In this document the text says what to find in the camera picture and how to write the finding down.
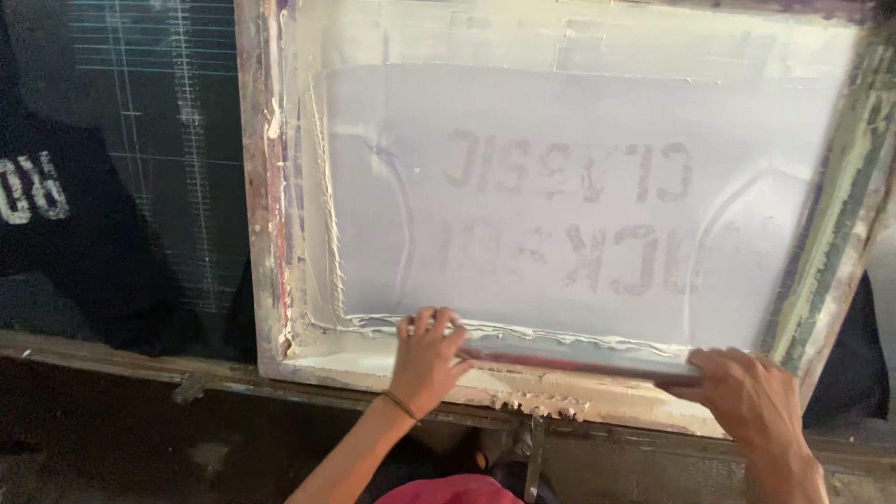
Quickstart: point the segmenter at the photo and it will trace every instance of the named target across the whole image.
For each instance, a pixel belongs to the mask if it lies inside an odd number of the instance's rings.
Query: wooden frame
[[[694,8],[782,10],[786,4],[694,3]],[[290,285],[304,286],[304,267],[288,244],[293,230],[284,226],[285,175],[288,157],[287,131],[281,115],[282,79],[291,78],[283,67],[280,16],[286,4],[269,0],[237,3],[237,48],[240,99],[246,157],[246,190],[249,205],[249,232],[258,328],[259,370],[265,377],[286,379],[329,387],[363,388],[316,369],[289,362],[293,317],[302,317],[303,292],[291,292]],[[837,3],[833,7],[808,4],[807,13],[836,15],[853,22],[867,21],[863,4]],[[829,149],[822,166],[823,182],[807,219],[810,225],[800,239],[800,251],[793,260],[794,276],[781,287],[779,303],[771,314],[765,340],[767,352],[801,379],[804,404],[811,395],[823,363],[839,330],[849,301],[861,275],[864,257],[883,209],[884,195],[892,185],[889,160],[894,131],[894,92],[888,82],[896,61],[892,50],[893,27],[880,22],[865,31],[859,42],[854,71],[844,93],[839,117],[832,129]],[[324,333],[325,329],[303,322],[302,330]],[[608,403],[650,399],[668,407],[674,400],[662,397],[649,386],[627,380],[604,380],[595,387]],[[500,405],[494,398],[472,398],[460,393],[449,400],[477,405]],[[670,414],[650,418],[642,411],[622,407],[613,412],[585,416],[663,430],[720,435],[721,431],[706,412]]]

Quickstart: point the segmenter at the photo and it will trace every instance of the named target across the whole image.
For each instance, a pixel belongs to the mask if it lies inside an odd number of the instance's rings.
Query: red shirt
[[[457,474],[418,480],[383,495],[375,504],[522,504],[491,476]]]

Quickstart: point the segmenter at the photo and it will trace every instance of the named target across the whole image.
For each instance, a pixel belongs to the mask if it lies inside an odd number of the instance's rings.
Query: bracelet
[[[400,400],[398,398],[398,396],[393,393],[393,391],[391,391],[391,390],[383,391],[383,397],[386,397],[390,401],[395,403],[395,405],[398,406],[399,408],[401,408],[401,410],[403,412],[405,412],[411,418],[411,420],[415,421],[417,423],[417,425],[420,425],[420,419],[417,417],[416,414],[414,414],[414,410],[410,409],[410,406],[408,406],[407,403]]]

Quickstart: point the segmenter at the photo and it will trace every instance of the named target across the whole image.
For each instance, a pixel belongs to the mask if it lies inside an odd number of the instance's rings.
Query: black string bracelet
[[[414,414],[414,410],[410,409],[410,406],[408,406],[408,404],[404,401],[400,400],[398,396],[395,395],[391,390],[383,391],[383,396],[387,397],[390,401],[395,403],[395,405],[401,408],[403,412],[407,413],[408,416],[417,423],[417,425],[420,425],[420,419],[416,414]]]

